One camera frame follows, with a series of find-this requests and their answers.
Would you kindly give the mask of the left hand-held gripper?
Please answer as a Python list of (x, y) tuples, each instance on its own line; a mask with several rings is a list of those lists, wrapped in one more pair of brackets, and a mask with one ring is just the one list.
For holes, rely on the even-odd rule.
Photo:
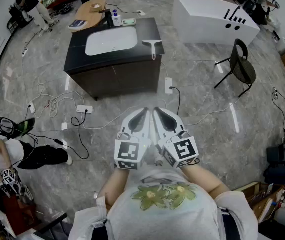
[[(136, 171), (146, 160), (151, 147), (149, 138), (151, 112), (145, 107), (135, 110), (122, 122), (114, 145), (114, 161), (118, 169)], [(141, 136), (132, 135), (140, 132)]]

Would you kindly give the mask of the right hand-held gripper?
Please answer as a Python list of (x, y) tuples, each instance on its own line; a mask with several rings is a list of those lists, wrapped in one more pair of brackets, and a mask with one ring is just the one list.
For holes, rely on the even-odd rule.
[(153, 121), (160, 140), (160, 154), (172, 168), (182, 168), (192, 165), (199, 157), (198, 147), (193, 136), (184, 129), (181, 118), (165, 108), (156, 107)]

